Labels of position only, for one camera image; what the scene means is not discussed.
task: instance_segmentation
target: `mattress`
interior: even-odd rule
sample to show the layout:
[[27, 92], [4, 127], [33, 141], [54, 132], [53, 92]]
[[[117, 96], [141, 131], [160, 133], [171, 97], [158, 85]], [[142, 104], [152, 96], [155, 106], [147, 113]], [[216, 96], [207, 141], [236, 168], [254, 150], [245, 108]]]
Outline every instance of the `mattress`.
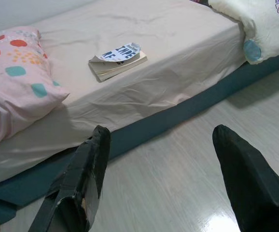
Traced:
[[[0, 143], [0, 181], [79, 145], [96, 125], [114, 131], [173, 107], [245, 62], [240, 24], [188, 0], [94, 0], [33, 26], [54, 80], [71, 94]], [[88, 60], [128, 42], [148, 61], [98, 82]]]

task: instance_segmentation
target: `pillow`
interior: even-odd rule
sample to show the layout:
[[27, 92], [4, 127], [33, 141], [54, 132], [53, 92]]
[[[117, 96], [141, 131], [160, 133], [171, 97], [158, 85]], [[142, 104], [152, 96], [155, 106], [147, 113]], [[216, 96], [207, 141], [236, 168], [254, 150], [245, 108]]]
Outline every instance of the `pillow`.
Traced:
[[217, 11], [244, 25], [244, 53], [250, 64], [279, 55], [279, 0], [209, 0]]
[[40, 37], [32, 27], [0, 32], [0, 141], [47, 115], [69, 94], [51, 79]]
[[240, 230], [279, 232], [279, 176], [256, 148], [228, 127], [217, 126], [212, 139]]

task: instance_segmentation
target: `white wooden floor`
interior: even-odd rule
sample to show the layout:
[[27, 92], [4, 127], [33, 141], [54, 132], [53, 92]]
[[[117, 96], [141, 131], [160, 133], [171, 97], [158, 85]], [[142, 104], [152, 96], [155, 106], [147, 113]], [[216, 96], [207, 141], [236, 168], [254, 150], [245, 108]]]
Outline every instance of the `white wooden floor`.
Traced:
[[[211, 139], [219, 124], [279, 174], [279, 71], [112, 162], [92, 232], [238, 232]], [[0, 232], [26, 232], [41, 203]]]

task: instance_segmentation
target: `polka dot pillowcase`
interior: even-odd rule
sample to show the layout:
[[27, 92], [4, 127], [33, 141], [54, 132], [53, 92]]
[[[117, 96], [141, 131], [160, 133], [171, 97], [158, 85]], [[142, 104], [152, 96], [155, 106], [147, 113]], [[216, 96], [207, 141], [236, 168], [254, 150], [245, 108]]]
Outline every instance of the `polka dot pillowcase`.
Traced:
[[40, 37], [32, 27], [0, 32], [0, 141], [47, 115], [69, 94], [51, 79]]
[[209, 4], [242, 22], [243, 49], [250, 64], [279, 55], [279, 0], [209, 0]]

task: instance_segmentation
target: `pink pillow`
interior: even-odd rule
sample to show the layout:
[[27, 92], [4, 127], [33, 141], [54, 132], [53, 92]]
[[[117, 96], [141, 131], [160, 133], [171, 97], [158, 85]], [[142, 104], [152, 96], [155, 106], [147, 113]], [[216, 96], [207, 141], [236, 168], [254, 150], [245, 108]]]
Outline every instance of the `pink pillow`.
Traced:
[[69, 94], [51, 79], [40, 38], [32, 27], [0, 32], [0, 141], [47, 115]]

